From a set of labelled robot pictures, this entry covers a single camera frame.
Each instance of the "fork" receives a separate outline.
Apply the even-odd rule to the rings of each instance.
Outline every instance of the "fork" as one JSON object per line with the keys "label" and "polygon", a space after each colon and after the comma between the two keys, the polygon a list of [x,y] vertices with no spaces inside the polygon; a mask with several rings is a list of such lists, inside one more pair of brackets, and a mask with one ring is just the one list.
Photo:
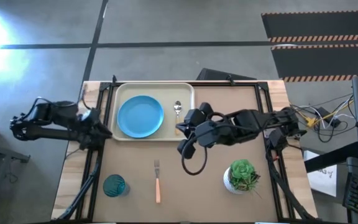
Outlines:
{"label": "fork", "polygon": [[160,160],[154,160],[154,171],[155,171],[155,203],[161,202],[160,195]]}

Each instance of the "tray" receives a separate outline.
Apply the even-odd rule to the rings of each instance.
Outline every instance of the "tray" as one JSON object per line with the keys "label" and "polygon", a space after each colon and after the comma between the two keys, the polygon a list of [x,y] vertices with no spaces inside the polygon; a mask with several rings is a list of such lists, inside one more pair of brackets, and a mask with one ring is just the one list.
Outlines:
{"label": "tray", "polygon": [[[160,102],[164,109],[164,121],[161,127],[151,136],[134,139],[125,135],[118,127],[117,114],[119,108],[128,99],[138,96],[147,95],[155,98]],[[186,116],[187,111],[194,109],[194,88],[187,83],[126,83],[121,85],[116,91],[116,98],[112,109],[111,128],[112,136],[118,141],[181,141],[185,136],[180,133],[175,134],[176,112],[173,104],[179,100],[182,105],[180,112],[180,121]]]}

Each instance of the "potted plant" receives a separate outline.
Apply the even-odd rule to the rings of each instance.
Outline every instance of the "potted plant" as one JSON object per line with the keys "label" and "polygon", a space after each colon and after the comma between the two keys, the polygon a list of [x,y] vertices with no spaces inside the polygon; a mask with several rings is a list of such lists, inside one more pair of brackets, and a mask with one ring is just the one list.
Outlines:
{"label": "potted plant", "polygon": [[223,175],[224,186],[234,194],[254,190],[260,175],[247,159],[234,161]]}

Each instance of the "silver spoon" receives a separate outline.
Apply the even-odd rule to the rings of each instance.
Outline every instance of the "silver spoon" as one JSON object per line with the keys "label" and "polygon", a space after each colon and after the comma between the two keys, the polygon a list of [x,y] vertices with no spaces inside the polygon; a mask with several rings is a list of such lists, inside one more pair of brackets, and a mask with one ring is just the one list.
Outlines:
{"label": "silver spoon", "polygon": [[[177,113],[176,124],[178,124],[178,123],[180,123],[180,119],[179,119],[179,113],[181,111],[181,103],[180,103],[180,101],[178,101],[178,100],[175,101],[175,104],[173,105],[173,109]],[[175,128],[175,134],[176,135],[180,134],[180,131],[177,128]]]}

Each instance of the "fork handle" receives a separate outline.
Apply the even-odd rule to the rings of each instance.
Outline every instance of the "fork handle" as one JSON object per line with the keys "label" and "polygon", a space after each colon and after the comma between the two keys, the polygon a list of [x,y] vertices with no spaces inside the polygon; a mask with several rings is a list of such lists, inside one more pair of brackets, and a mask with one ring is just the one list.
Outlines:
{"label": "fork handle", "polygon": [[[180,123],[180,118],[179,118],[179,114],[177,114],[176,124],[179,124],[179,123]],[[180,134],[179,129],[175,128],[175,134],[176,134],[176,135],[179,135],[179,134]]]}
{"label": "fork handle", "polygon": [[155,203],[161,202],[161,195],[160,195],[160,179],[155,179]]}

